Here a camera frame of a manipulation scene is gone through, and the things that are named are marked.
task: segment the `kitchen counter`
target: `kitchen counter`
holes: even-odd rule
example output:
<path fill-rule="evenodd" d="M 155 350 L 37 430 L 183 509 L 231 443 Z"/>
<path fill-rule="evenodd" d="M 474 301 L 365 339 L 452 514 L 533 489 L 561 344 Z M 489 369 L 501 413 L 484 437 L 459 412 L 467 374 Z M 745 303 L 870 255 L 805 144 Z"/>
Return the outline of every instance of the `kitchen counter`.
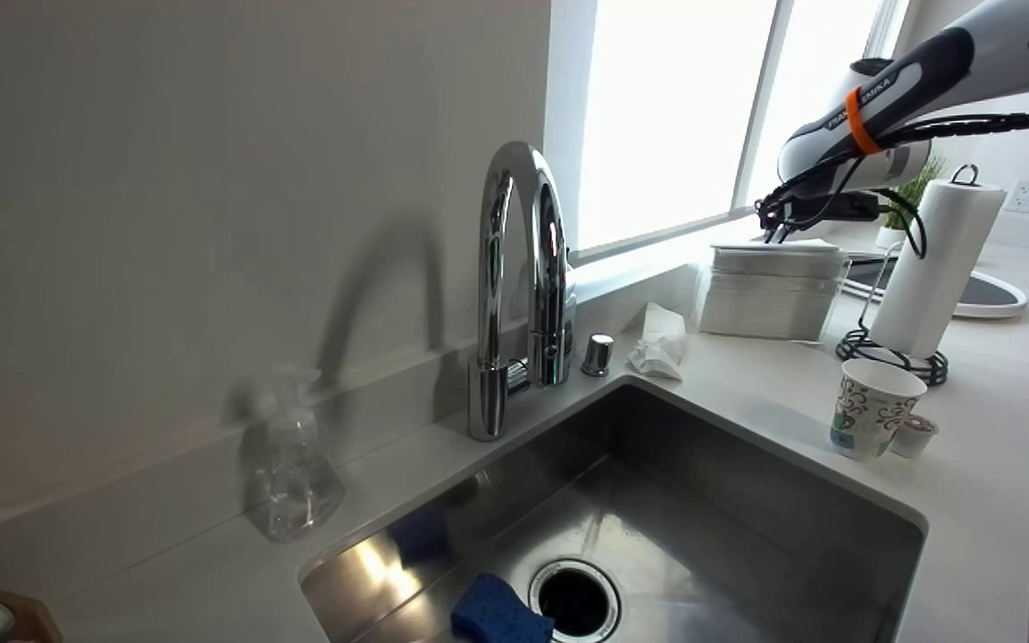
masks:
<path fill-rule="evenodd" d="M 997 255 L 989 270 L 1016 278 L 1029 294 L 1027 255 Z M 883 456 L 861 464 L 835 455 L 824 440 L 839 378 L 833 347 L 854 328 L 859 309 L 861 301 L 835 295 L 824 332 L 811 344 L 695 332 L 686 381 L 670 388 L 926 519 L 928 534 L 900 638 L 1019 643 L 1029 634 L 1029 315 L 1016 322 L 954 322 L 942 339 L 952 381 L 919 403 L 939 426 L 939 437 L 919 461 Z M 392 430 L 378 430 L 374 440 L 358 440 L 358 445 L 337 455 L 337 474 L 346 481 L 343 507 L 303 540 L 267 543 L 248 519 L 230 509 L 209 528 L 177 532 L 177 543 L 160 540 L 167 547 L 124 553 L 123 562 L 129 564 L 115 564 L 118 558 L 109 562 L 111 568 L 104 562 L 86 564 L 81 558 L 91 553 L 67 553 L 67 562 L 81 562 L 80 568 L 22 570 L 10 564 L 10 558 L 37 553 L 37 540 L 55 540 L 59 525 L 94 522 L 109 532 L 104 509 L 123 507 L 98 501 L 80 502 L 74 519 L 52 519 L 48 509 L 48 519 L 30 525 L 4 525 L 0 581 L 48 597 L 66 638 L 324 638 L 302 592 L 302 578 L 316 562 L 439 491 L 459 470 L 495 451 L 514 451 L 622 378 L 633 378 L 622 359 L 627 347 L 616 350 L 616 369 L 603 381 L 572 374 L 565 388 L 514 397 L 509 408 L 512 437 L 495 445 L 465 440 L 455 430 L 461 413 L 446 420 L 397 413 Z M 212 456 L 186 461 L 202 466 L 186 470 L 186 481 L 237 477 L 231 440 L 203 455 Z M 230 502 L 231 489 L 231 481 L 219 481 L 214 496 Z M 123 525 L 160 528 L 156 522 L 160 509 L 142 507 L 124 514 Z M 59 543 L 62 551 L 102 547 L 104 553 L 98 558 L 109 558 L 111 543 L 81 528 L 66 540 L 74 543 Z"/>

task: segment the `chrome faucet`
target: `chrome faucet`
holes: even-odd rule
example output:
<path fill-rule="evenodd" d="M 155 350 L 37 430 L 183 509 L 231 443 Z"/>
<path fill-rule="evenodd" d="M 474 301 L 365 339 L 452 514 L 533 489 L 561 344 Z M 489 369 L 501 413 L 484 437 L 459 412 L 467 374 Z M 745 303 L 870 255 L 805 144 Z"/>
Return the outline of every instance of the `chrome faucet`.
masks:
<path fill-rule="evenodd" d="M 548 156 L 529 144 L 504 144 L 485 170 L 484 187 L 484 224 L 478 224 L 478 359 L 472 374 L 472 437 L 501 440 L 509 432 L 509 388 L 512 372 L 504 358 L 504 243 L 509 209 L 518 195 L 526 213 L 529 243 L 529 387 L 565 381 L 565 324 L 567 324 L 567 289 L 565 289 L 565 243 L 554 200 L 554 178 Z"/>

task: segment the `sink drain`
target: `sink drain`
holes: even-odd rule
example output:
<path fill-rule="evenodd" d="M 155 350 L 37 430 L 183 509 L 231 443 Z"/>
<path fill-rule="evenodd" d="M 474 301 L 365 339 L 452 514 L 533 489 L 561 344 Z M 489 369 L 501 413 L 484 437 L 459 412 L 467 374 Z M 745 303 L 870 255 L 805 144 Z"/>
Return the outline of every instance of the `sink drain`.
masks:
<path fill-rule="evenodd" d="M 601 643 L 622 622 L 617 584 L 579 558 L 548 562 L 529 578 L 529 606 L 554 622 L 561 643 Z"/>

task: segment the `window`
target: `window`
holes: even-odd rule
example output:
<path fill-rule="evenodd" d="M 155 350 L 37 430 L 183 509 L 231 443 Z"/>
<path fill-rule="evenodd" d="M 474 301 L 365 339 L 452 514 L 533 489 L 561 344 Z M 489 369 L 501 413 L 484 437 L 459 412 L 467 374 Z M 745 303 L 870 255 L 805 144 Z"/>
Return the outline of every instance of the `window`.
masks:
<path fill-rule="evenodd" d="M 554 0 L 548 156 L 584 257 L 751 209 L 909 0 Z"/>

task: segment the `sink basin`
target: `sink basin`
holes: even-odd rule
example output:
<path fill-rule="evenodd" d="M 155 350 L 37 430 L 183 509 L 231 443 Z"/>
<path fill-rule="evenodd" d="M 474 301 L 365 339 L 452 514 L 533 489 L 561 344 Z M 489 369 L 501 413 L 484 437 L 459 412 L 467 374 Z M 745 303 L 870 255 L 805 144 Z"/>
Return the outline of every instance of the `sink basin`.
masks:
<path fill-rule="evenodd" d="M 554 638 L 894 638 L 923 519 L 651 387 L 495 455 L 303 574 L 328 638 L 455 638 L 501 574 Z"/>

